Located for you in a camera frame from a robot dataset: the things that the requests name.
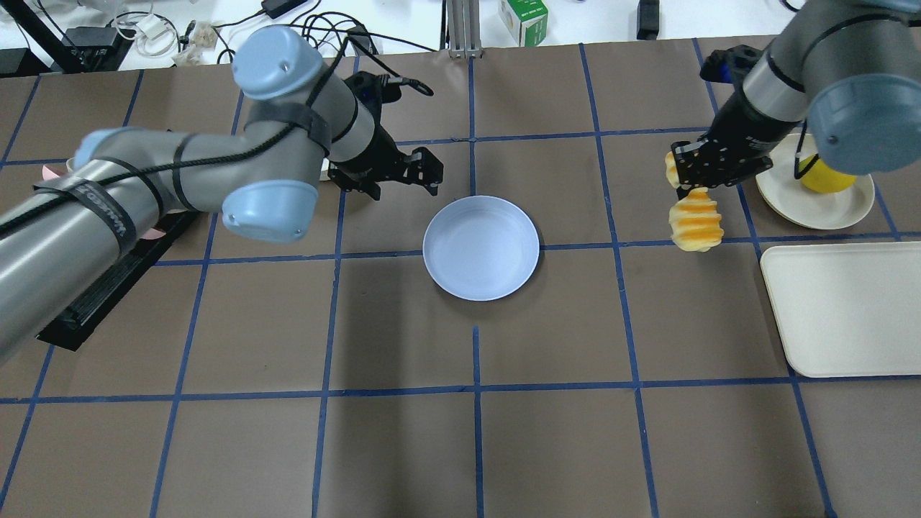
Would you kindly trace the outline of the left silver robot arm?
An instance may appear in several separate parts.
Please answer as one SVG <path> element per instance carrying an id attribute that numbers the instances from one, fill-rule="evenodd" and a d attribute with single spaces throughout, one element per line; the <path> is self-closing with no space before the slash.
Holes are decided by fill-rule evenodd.
<path id="1" fill-rule="evenodd" d="M 386 68 L 336 75 L 290 27 L 262 27 L 231 65 L 251 100 L 241 135 L 139 127 L 86 135 L 73 168 L 34 184 L 2 216 L 2 360 L 36 337 L 171 212 L 220 213 L 244 238 L 285 243 L 308 232 L 322 161 L 343 191 L 377 200 L 382 181 L 431 196 L 442 163 L 427 148 L 401 152 L 382 127 L 381 106 L 424 82 Z"/>

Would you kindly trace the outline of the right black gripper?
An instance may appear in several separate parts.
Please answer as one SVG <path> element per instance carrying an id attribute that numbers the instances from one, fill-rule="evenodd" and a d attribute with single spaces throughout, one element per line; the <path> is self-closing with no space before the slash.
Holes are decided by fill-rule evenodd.
<path id="1" fill-rule="evenodd" d="M 694 189 L 734 186 L 769 167 L 766 157 L 773 120 L 756 109 L 722 108 L 694 141 L 671 144 L 678 174 L 678 200 Z"/>

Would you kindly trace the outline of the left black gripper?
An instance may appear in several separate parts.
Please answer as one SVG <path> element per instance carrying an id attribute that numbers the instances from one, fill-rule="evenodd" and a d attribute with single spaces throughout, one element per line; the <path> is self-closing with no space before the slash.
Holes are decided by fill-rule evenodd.
<path id="1" fill-rule="evenodd" d="M 426 147 L 406 155 L 383 127 L 375 127 L 368 147 L 352 160 L 332 162 L 328 176 L 341 191 L 359 191 L 379 201 L 382 181 L 419 186 L 437 196 L 443 171 L 442 162 Z"/>

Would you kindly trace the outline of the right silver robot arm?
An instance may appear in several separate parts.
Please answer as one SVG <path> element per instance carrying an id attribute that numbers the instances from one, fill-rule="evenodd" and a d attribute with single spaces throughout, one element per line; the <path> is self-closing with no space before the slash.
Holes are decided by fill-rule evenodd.
<path id="1" fill-rule="evenodd" d="M 701 79 L 733 92 L 700 138 L 671 145 L 679 198 L 772 167 L 802 125 L 839 173 L 889 173 L 919 160 L 917 1 L 807 1 L 766 48 L 714 50 Z"/>

